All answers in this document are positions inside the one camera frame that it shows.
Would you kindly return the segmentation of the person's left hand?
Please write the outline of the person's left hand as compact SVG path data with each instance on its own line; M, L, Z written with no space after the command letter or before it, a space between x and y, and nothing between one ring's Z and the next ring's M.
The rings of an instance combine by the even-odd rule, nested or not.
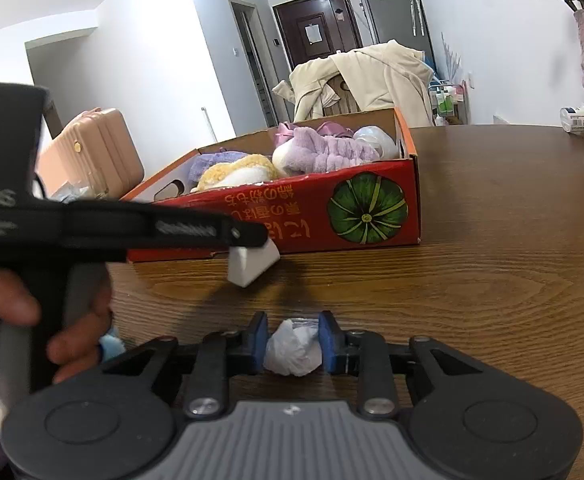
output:
M101 279L87 312L74 324L49 339L47 356L59 369L54 382L63 382L100 362L100 338L111 328L112 285L109 273ZM40 319L37 300L13 273L0 270L0 319L19 326L34 326Z

